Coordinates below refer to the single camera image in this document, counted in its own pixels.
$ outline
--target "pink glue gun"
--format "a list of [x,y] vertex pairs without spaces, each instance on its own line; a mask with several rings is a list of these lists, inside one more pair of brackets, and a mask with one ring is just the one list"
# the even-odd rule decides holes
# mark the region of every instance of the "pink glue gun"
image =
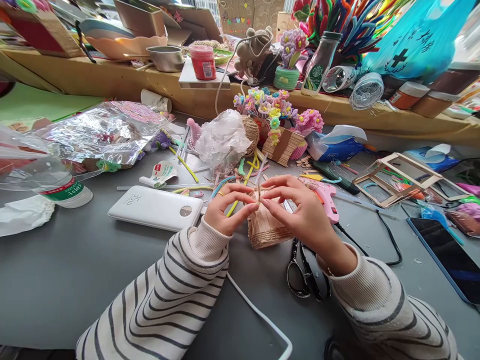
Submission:
[[323,208],[325,209],[326,216],[330,220],[330,223],[332,225],[338,223],[340,221],[339,213],[335,207],[334,201],[332,200],[332,197],[337,194],[337,189],[335,186],[303,176],[300,176],[298,179],[307,188],[316,193],[323,204]]

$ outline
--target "striped sweater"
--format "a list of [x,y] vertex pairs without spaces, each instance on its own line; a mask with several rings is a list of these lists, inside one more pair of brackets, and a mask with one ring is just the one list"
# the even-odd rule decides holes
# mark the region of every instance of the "striped sweater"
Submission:
[[[230,239],[203,219],[198,228],[175,234],[163,257],[82,334],[77,358],[181,359],[222,289]],[[348,247],[358,265],[346,276],[330,277],[333,291],[360,339],[379,359],[462,359],[452,332],[431,306],[407,296],[384,263]]]

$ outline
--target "person's left hand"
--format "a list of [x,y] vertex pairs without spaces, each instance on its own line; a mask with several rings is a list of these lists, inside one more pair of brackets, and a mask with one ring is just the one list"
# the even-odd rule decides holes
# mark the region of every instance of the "person's left hand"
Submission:
[[[247,219],[251,213],[258,210],[260,204],[247,195],[250,194],[253,189],[246,185],[228,183],[225,184],[220,191],[224,196],[220,193],[215,196],[208,205],[203,219],[219,233],[225,236],[232,236],[235,229]],[[246,203],[246,205],[231,217],[227,217],[225,210],[230,204],[237,200]]]

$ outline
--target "phone screen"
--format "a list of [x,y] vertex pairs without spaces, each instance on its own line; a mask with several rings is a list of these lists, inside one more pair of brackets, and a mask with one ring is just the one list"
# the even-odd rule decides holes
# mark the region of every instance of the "phone screen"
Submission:
[[410,221],[468,301],[480,304],[477,264],[438,221],[422,218],[410,218]]

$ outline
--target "power bank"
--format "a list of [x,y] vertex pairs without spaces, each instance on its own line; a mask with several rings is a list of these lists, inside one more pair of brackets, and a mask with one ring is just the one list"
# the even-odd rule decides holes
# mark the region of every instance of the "power bank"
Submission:
[[108,216],[178,232],[197,224],[203,204],[199,198],[136,185],[110,208]]

